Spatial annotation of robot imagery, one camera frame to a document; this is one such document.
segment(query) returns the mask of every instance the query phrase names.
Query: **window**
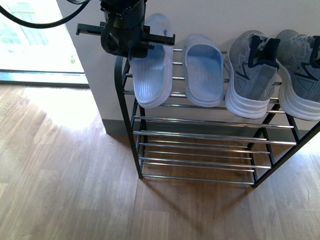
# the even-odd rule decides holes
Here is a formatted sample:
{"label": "window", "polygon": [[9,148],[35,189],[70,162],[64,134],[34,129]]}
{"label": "window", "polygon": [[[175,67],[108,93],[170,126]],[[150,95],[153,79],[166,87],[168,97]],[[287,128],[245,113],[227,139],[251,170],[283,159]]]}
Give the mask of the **window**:
{"label": "window", "polygon": [[[62,18],[56,0],[0,0],[0,4],[27,22],[49,23]],[[1,14],[0,70],[84,72],[65,25],[33,29]]]}

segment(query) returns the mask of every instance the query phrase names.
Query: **gray sneaker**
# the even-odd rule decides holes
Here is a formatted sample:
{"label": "gray sneaker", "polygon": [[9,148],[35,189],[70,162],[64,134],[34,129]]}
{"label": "gray sneaker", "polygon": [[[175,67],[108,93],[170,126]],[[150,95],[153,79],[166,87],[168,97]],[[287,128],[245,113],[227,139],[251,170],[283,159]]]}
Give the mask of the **gray sneaker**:
{"label": "gray sneaker", "polygon": [[284,30],[277,38],[281,108],[299,119],[320,120],[320,36]]}
{"label": "gray sneaker", "polygon": [[231,113],[249,119],[266,114],[279,69],[279,42],[256,30],[247,31],[234,41],[224,61],[230,79],[225,105]]}

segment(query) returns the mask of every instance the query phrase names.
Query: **slipper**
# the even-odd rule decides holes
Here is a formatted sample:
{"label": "slipper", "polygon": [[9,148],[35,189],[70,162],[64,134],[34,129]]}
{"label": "slipper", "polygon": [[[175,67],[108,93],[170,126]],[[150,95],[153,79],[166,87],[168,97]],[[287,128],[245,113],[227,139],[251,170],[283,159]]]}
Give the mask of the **slipper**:
{"label": "slipper", "polygon": [[[144,24],[150,33],[172,37],[173,31],[166,16],[155,13]],[[133,89],[141,107],[150,109],[162,104],[172,89],[173,46],[154,44],[146,58],[128,58],[132,69]]]}
{"label": "slipper", "polygon": [[224,99],[224,58],[207,36],[190,35],[183,48],[185,94],[201,107],[214,107]]}

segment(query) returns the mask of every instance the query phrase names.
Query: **white sneaker sole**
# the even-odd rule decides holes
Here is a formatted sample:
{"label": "white sneaker sole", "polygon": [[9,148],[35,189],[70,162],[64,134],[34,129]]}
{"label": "white sneaker sole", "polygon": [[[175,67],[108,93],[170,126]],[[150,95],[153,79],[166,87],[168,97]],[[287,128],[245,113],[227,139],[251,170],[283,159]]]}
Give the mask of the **white sneaker sole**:
{"label": "white sneaker sole", "polygon": [[282,79],[279,89],[279,103],[283,111],[287,114],[302,120],[320,120],[320,103],[299,97],[291,82],[288,70],[279,63],[278,75]]}
{"label": "white sneaker sole", "polygon": [[246,119],[260,119],[266,112],[270,99],[265,101],[252,100],[236,93],[234,87],[234,68],[231,64],[229,52],[224,60],[225,68],[229,74],[229,84],[225,93],[225,106],[234,115]]}

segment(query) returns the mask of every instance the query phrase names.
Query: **metal shoe rack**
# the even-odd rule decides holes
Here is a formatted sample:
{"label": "metal shoe rack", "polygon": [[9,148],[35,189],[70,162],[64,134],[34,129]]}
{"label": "metal shoe rack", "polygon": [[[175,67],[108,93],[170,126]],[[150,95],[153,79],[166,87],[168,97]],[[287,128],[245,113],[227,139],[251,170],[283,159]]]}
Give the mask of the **metal shoe rack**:
{"label": "metal shoe rack", "polygon": [[[174,55],[182,52],[181,49],[173,51]],[[173,68],[181,68],[181,65],[181,62],[173,62]],[[173,77],[172,80],[183,81],[184,77]],[[139,106],[136,100],[132,102],[132,113],[129,115],[125,95],[134,95],[134,91],[126,89],[128,81],[132,81],[129,62],[126,60],[124,63],[123,57],[118,56],[114,68],[115,88],[140,179],[146,177],[210,181],[244,184],[255,188],[320,131],[318,122],[302,136],[295,119],[280,110],[277,97],[270,99],[269,110],[261,123],[219,121],[212,120],[211,117],[200,120],[171,115],[147,116],[146,110]],[[182,91],[172,91],[169,98],[177,100],[186,98],[186,95]],[[176,108],[186,111],[200,109],[204,112],[227,110],[224,106],[208,108],[191,103],[167,103],[167,101],[157,108]],[[286,116],[288,125],[270,124],[278,114]],[[159,129],[150,128],[152,123],[158,123]],[[164,130],[163,126],[170,124],[174,124],[172,127],[174,130]],[[196,130],[197,127],[194,126],[198,126],[199,132],[186,131],[190,126]],[[230,129],[231,134],[217,134],[217,128]],[[290,131],[293,141],[269,137],[270,130],[283,129]],[[243,136],[238,135],[239,132],[253,134]],[[274,148],[277,150],[277,145],[287,146],[287,151],[282,153],[279,159],[275,157]]]}

